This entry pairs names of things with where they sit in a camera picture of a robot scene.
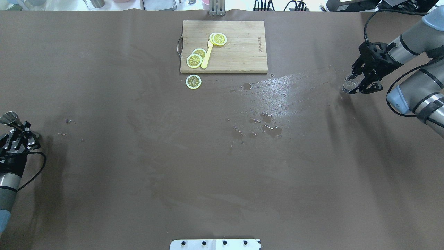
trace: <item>pink cup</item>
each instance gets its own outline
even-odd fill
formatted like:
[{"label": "pink cup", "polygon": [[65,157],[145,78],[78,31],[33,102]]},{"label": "pink cup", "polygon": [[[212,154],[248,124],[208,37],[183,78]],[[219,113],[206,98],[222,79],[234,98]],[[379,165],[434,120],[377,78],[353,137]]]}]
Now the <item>pink cup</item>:
[{"label": "pink cup", "polygon": [[205,10],[210,10],[210,0],[202,0],[202,7]]}]

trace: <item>brown tabletop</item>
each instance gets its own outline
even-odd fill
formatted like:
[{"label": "brown tabletop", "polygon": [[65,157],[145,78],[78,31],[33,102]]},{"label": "brown tabletop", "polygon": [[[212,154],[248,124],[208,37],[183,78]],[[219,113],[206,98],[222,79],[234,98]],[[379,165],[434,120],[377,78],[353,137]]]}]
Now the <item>brown tabletop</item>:
[{"label": "brown tabletop", "polygon": [[[167,250],[172,239],[249,237],[264,250],[440,249],[442,138],[393,114],[385,91],[341,92],[367,17],[0,13],[1,112],[29,121],[48,155],[0,248]],[[176,53],[183,20],[264,20],[269,73],[202,74],[188,89]],[[379,14],[370,40],[390,42],[418,20]],[[22,183],[40,163],[28,157]]]}]

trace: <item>wooden cutting board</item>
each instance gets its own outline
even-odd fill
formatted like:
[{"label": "wooden cutting board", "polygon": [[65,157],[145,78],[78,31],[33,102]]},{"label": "wooden cutting board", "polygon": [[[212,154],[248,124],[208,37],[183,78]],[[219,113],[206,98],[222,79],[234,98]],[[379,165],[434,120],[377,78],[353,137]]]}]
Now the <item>wooden cutting board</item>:
[{"label": "wooden cutting board", "polygon": [[[206,69],[186,64],[196,48],[208,50],[211,33],[227,37],[224,46],[214,46]],[[182,73],[267,73],[267,48],[264,21],[184,21]]]}]

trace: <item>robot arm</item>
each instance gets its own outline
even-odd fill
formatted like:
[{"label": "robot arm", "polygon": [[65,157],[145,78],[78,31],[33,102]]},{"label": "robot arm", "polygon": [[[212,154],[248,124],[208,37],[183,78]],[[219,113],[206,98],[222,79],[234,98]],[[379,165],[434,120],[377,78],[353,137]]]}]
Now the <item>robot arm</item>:
[{"label": "robot arm", "polygon": [[[416,117],[444,137],[444,5],[390,44],[365,41],[359,47],[361,56],[352,66],[344,84],[346,93],[373,93],[382,90],[379,83],[414,57],[426,52],[432,60],[393,89],[387,101],[401,114],[413,112]],[[358,84],[356,79],[363,75]]]}]

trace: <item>black band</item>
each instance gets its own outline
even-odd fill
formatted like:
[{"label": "black band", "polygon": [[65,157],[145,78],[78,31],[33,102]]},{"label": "black band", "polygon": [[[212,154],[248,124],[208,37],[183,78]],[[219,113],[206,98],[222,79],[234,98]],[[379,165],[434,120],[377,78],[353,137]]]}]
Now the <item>black band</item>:
[{"label": "black band", "polygon": [[14,191],[14,192],[17,193],[17,189],[12,188],[12,187],[8,187],[8,186],[0,186],[0,188],[3,188],[3,189],[9,189],[9,190],[12,190],[12,191]]},{"label": "black band", "polygon": [[434,82],[436,82],[436,84],[438,84],[441,89],[444,89],[442,82],[438,80],[438,78],[436,78],[434,75],[432,75],[432,73],[430,73],[425,69],[419,69],[418,71],[421,71],[422,73],[428,75],[428,77],[430,77]]},{"label": "black band", "polygon": [[404,39],[402,39],[402,35],[399,36],[399,41],[401,42],[402,46],[404,47],[405,50],[407,50],[410,54],[415,55],[415,56],[419,56],[418,53],[414,52],[413,50],[411,50],[404,42]]},{"label": "black band", "polygon": [[416,111],[416,109],[419,107],[419,105],[421,105],[421,103],[423,103],[425,100],[427,100],[428,98],[430,98],[430,97],[432,97],[432,96],[434,96],[434,95],[436,95],[436,94],[440,94],[440,93],[439,93],[439,92],[431,93],[430,95],[428,95],[428,96],[422,98],[422,100],[419,101],[419,102],[416,104],[416,106],[413,108],[412,112],[414,113],[414,112]]},{"label": "black band", "polygon": [[435,112],[437,109],[444,106],[444,97],[441,97],[438,100],[435,100],[434,102],[429,103],[425,108],[419,112],[419,114],[416,116],[421,122],[425,124],[427,119]]}]

